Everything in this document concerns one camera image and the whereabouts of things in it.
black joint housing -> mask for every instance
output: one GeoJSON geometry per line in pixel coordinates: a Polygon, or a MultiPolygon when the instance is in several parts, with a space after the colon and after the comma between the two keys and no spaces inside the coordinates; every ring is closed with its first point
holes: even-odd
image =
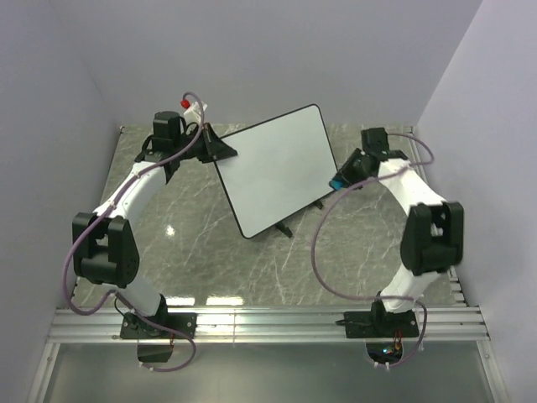
{"type": "MultiPolygon", "coordinates": [[[[181,130],[181,123],[183,123],[184,130],[186,130],[185,120],[177,112],[164,111],[155,113],[153,134],[145,139],[142,145],[142,151],[134,161],[158,163],[179,153],[191,143],[197,132],[197,129],[191,134],[183,132],[181,130]]],[[[237,155],[235,149],[218,138],[209,123],[205,123],[201,130],[200,137],[186,152],[163,164],[166,183],[169,182],[174,173],[179,169],[182,160],[197,158],[201,163],[206,164],[237,155]]]]}
{"type": "Polygon", "coordinates": [[[461,263],[463,233],[461,203],[412,206],[400,246],[404,267],[413,275],[445,273],[451,266],[461,263]],[[432,234],[433,227],[440,231],[438,235],[432,234]]]}
{"type": "Polygon", "coordinates": [[[387,312],[384,303],[376,300],[371,304],[371,318],[373,328],[379,337],[390,338],[397,330],[400,330],[405,338],[416,338],[420,335],[416,315],[412,310],[400,313],[387,312]]]}
{"type": "MultiPolygon", "coordinates": [[[[80,212],[73,219],[75,242],[97,219],[93,213],[80,212]]],[[[140,265],[140,256],[128,220],[122,217],[105,218],[85,237],[73,255],[76,275],[93,284],[102,283],[125,288],[130,284],[140,265]],[[107,244],[97,240],[108,237],[107,244]]]]}
{"type": "Polygon", "coordinates": [[[332,181],[339,183],[341,187],[349,187],[372,176],[378,176],[378,167],[383,161],[393,158],[408,159],[403,151],[389,149],[388,134],[384,128],[368,128],[362,130],[361,135],[363,151],[352,151],[332,178],[332,181]]]}

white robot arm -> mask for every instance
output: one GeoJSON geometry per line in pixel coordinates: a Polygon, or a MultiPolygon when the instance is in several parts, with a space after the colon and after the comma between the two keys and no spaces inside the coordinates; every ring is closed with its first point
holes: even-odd
{"type": "MultiPolygon", "coordinates": [[[[132,227],[157,191],[179,169],[182,160],[197,158],[209,163],[236,156],[237,151],[223,143],[209,123],[203,124],[201,135],[196,137],[194,133],[201,124],[199,106],[197,102],[183,106],[186,108],[183,116],[176,112],[155,114],[153,133],[144,141],[127,179],[93,212],[77,214],[72,228],[73,242],[78,242],[81,234],[101,219],[96,226],[93,224],[93,229],[73,253],[73,265],[79,277],[115,291],[119,299],[128,301],[130,307],[152,323],[187,333],[196,327],[195,314],[169,314],[164,296],[138,275],[140,258],[132,227]],[[147,170],[155,164],[161,166],[147,170]]],[[[131,313],[124,317],[122,338],[169,337],[168,333],[159,332],[131,313]]],[[[169,355],[171,351],[162,354],[155,352],[155,347],[138,346],[140,361],[166,360],[169,355]]]]}
{"type": "MultiPolygon", "coordinates": [[[[406,155],[391,150],[383,128],[362,131],[364,150],[356,149],[331,181],[334,189],[349,187],[370,177],[378,177],[407,215],[401,241],[402,264],[381,296],[407,296],[416,300],[424,290],[462,259],[464,211],[460,203],[447,202],[434,193],[411,167],[406,155]]],[[[375,301],[375,317],[405,316],[414,303],[406,300],[375,301]]]]}
{"type": "MultiPolygon", "coordinates": [[[[384,161],[380,164],[378,176],[394,174],[408,165],[408,160],[391,159],[384,161]]],[[[380,183],[394,195],[395,200],[399,202],[407,216],[412,206],[424,204],[441,207],[446,202],[446,199],[434,193],[412,168],[408,168],[401,175],[381,180],[380,183]]],[[[392,281],[381,291],[380,295],[410,296],[417,300],[429,284],[439,276],[440,273],[436,271],[414,275],[412,271],[404,267],[404,264],[401,264],[392,281]]],[[[386,300],[383,303],[386,311],[394,313],[408,311],[414,306],[412,301],[402,300],[386,300]]]]}

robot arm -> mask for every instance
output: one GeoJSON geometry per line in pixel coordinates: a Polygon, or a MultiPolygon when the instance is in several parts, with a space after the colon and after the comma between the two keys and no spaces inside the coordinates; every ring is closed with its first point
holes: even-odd
{"type": "Polygon", "coordinates": [[[198,110],[199,106],[195,103],[188,106],[184,117],[175,112],[156,113],[153,133],[144,141],[142,151],[136,157],[127,179],[92,213],[79,213],[73,220],[75,241],[97,217],[105,214],[127,182],[137,178],[124,191],[115,209],[81,243],[73,262],[78,276],[115,290],[137,311],[152,317],[155,322],[162,322],[159,317],[166,316],[167,306],[164,297],[144,277],[137,275],[140,258],[132,227],[157,191],[179,169],[182,160],[197,158],[202,163],[208,163],[237,155],[237,151],[224,144],[211,125],[206,123],[201,136],[186,153],[176,160],[139,174],[147,167],[177,154],[192,141],[194,134],[188,134],[186,127],[189,123],[201,124],[198,110]]]}
{"type": "MultiPolygon", "coordinates": [[[[363,151],[356,149],[331,181],[334,189],[348,187],[375,176],[395,197],[408,216],[401,241],[402,264],[381,296],[409,296],[418,299],[424,290],[462,259],[464,211],[460,203],[447,202],[434,193],[400,150],[391,150],[383,128],[362,131],[363,151]],[[402,174],[382,179],[408,167],[402,174]]],[[[386,313],[403,315],[412,301],[375,301],[386,313]]]]}

glass panel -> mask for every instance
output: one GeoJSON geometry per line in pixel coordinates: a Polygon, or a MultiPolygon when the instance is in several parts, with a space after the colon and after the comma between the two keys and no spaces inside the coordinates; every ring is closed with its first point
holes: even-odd
{"type": "MultiPolygon", "coordinates": [[[[182,359],[177,355],[174,363],[182,359]]],[[[45,401],[485,403],[493,398],[475,343],[427,343],[423,353],[389,373],[373,369],[360,343],[205,344],[177,374],[140,369],[134,346],[70,344],[61,346],[45,401]]]]}

wire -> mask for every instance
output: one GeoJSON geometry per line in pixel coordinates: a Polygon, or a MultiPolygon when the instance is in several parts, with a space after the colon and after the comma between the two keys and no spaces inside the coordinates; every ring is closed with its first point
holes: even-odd
{"type": "MultiPolygon", "coordinates": [[[[84,241],[84,239],[86,239],[88,237],[88,235],[96,228],[97,225],[99,225],[100,222],[102,222],[106,217],[108,217],[110,215],[110,213],[116,208],[116,205],[119,203],[119,201],[121,200],[123,195],[127,192],[127,190],[130,188],[130,186],[135,181],[138,180],[138,178],[140,176],[145,175],[148,172],[150,172],[151,170],[154,170],[155,168],[159,168],[160,166],[166,165],[169,162],[179,158],[181,155],[186,153],[190,148],[192,148],[194,146],[194,144],[196,143],[198,138],[201,136],[201,128],[203,128],[203,123],[205,122],[205,111],[203,110],[203,102],[201,101],[201,99],[194,92],[185,92],[185,94],[183,94],[183,99],[186,99],[186,97],[188,97],[188,96],[193,97],[198,102],[198,105],[200,105],[200,118],[201,118],[200,120],[201,120],[201,122],[198,125],[198,130],[196,131],[196,135],[194,136],[194,138],[183,149],[179,150],[177,153],[171,155],[170,157],[166,158],[165,160],[162,160],[160,162],[157,162],[157,163],[155,163],[153,165],[150,165],[150,166],[140,170],[138,172],[138,175],[133,175],[133,177],[131,177],[131,179],[128,180],[125,183],[125,185],[120,187],[120,189],[117,191],[117,194],[112,199],[112,202],[110,203],[110,206],[107,207],[107,209],[102,213],[101,216],[97,217],[95,219],[95,221],[93,221],[90,225],[88,225],[88,227],[81,233],[81,235],[75,240],[75,242],[73,242],[73,244],[71,245],[69,251],[67,252],[67,255],[65,256],[63,270],[62,270],[61,289],[62,289],[62,293],[63,293],[64,299],[65,299],[65,302],[67,303],[67,306],[74,313],[76,313],[78,315],[82,315],[82,316],[92,315],[95,312],[99,311],[99,309],[102,308],[104,303],[107,301],[108,297],[111,296],[111,295],[116,295],[117,298],[123,304],[125,304],[125,306],[131,306],[131,304],[128,303],[128,301],[125,298],[123,298],[119,293],[117,293],[116,290],[108,290],[102,296],[101,300],[99,300],[99,302],[97,302],[97,304],[94,307],[92,307],[89,310],[80,309],[80,307],[76,306],[73,303],[73,301],[71,300],[71,294],[69,292],[69,286],[67,285],[67,275],[69,273],[70,262],[73,260],[73,256],[75,254],[75,251],[81,246],[81,243],[84,241]]],[[[155,328],[157,328],[159,330],[165,331],[165,332],[173,333],[176,336],[184,337],[187,340],[189,340],[190,344],[192,345],[192,355],[182,365],[179,365],[179,366],[177,366],[177,367],[175,367],[174,369],[171,369],[171,370],[182,369],[186,365],[188,365],[192,361],[192,359],[194,359],[194,356],[196,355],[196,344],[194,343],[194,340],[189,338],[188,335],[185,335],[182,332],[175,331],[175,330],[170,329],[168,327],[160,326],[157,323],[152,323],[151,321],[149,321],[145,317],[143,317],[143,315],[140,312],[138,312],[138,311],[135,311],[135,312],[136,312],[136,315],[142,321],[148,323],[150,326],[153,326],[153,327],[155,327],[155,328]]],[[[170,370],[166,370],[166,371],[159,370],[157,372],[170,372],[170,370]]]]}
{"type": "Polygon", "coordinates": [[[322,226],[324,225],[326,219],[328,218],[328,215],[331,213],[331,211],[334,209],[334,207],[337,205],[337,203],[339,203],[343,198],[345,198],[348,195],[350,195],[352,193],[352,191],[354,191],[354,190],[356,190],[356,189],[358,189],[360,187],[363,187],[365,185],[369,185],[369,184],[371,184],[373,182],[384,181],[386,179],[390,179],[390,178],[394,178],[395,176],[402,175],[406,170],[408,170],[409,168],[414,167],[414,166],[430,165],[433,162],[435,162],[435,155],[433,154],[433,152],[429,148],[429,146],[427,144],[425,144],[423,141],[417,139],[414,136],[411,136],[409,134],[404,134],[404,133],[390,133],[389,135],[397,136],[397,137],[404,137],[406,139],[410,139],[412,141],[415,141],[416,143],[421,145],[427,151],[427,153],[429,153],[430,159],[427,160],[427,161],[423,161],[423,162],[416,162],[416,161],[411,162],[409,165],[404,166],[403,168],[401,168],[400,170],[398,170],[397,172],[395,172],[393,174],[370,177],[370,178],[367,178],[364,181],[359,181],[358,183],[355,183],[354,185],[349,186],[345,191],[343,191],[337,197],[337,199],[327,209],[325,209],[325,213],[323,214],[321,220],[317,224],[317,228],[315,229],[315,231],[313,233],[313,239],[311,241],[310,258],[311,258],[311,268],[313,269],[313,273],[314,273],[315,277],[317,278],[317,280],[321,283],[321,285],[326,290],[328,290],[329,292],[331,292],[335,296],[339,296],[340,298],[343,298],[345,300],[350,300],[350,301],[370,301],[370,300],[374,300],[374,301],[378,301],[378,300],[381,300],[381,301],[386,301],[386,300],[411,301],[411,302],[413,302],[415,305],[419,306],[423,310],[423,325],[422,325],[422,328],[421,328],[420,336],[418,337],[418,340],[417,340],[416,344],[412,347],[410,352],[405,357],[403,357],[400,361],[398,361],[398,363],[391,364],[390,365],[390,368],[391,368],[391,367],[395,367],[395,366],[404,364],[406,361],[411,359],[416,354],[418,349],[420,348],[420,345],[423,343],[423,337],[425,336],[425,329],[427,328],[427,308],[425,307],[425,305],[421,301],[415,300],[414,298],[411,298],[409,296],[350,296],[350,295],[347,295],[347,294],[343,294],[340,291],[335,290],[334,288],[332,288],[330,285],[328,285],[324,281],[324,279],[321,277],[321,273],[319,272],[319,268],[317,267],[317,263],[316,263],[316,260],[315,260],[315,247],[317,245],[317,239],[319,238],[319,233],[321,232],[322,226]]]}
{"type": "Polygon", "coordinates": [[[123,317],[123,319],[125,319],[125,314],[121,312],[119,308],[117,307],[117,297],[114,299],[114,308],[116,308],[117,313],[120,314],[123,317]]]}

